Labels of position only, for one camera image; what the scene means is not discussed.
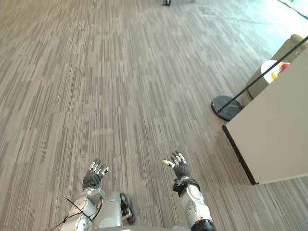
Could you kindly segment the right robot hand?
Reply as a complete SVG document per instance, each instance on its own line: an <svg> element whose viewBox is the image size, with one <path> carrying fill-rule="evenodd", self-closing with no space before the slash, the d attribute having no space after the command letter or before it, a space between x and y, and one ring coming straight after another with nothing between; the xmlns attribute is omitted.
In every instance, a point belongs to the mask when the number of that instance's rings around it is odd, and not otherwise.
<svg viewBox="0 0 308 231"><path fill-rule="evenodd" d="M184 156L180 152L173 152L170 159L171 160L164 159L163 163L174 171L176 179L180 180L184 177L192 177L191 170Z"/></svg>

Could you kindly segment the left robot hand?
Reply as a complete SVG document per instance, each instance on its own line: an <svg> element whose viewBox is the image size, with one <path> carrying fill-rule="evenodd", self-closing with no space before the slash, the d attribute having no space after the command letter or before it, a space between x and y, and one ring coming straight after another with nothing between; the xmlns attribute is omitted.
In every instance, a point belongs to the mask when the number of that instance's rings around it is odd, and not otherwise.
<svg viewBox="0 0 308 231"><path fill-rule="evenodd" d="M83 179L82 182L82 191L90 190L90 189L97 189L100 187L102 179L106 174L109 172L109 167L106 167L101 159L96 158L94 159Z"/></svg>

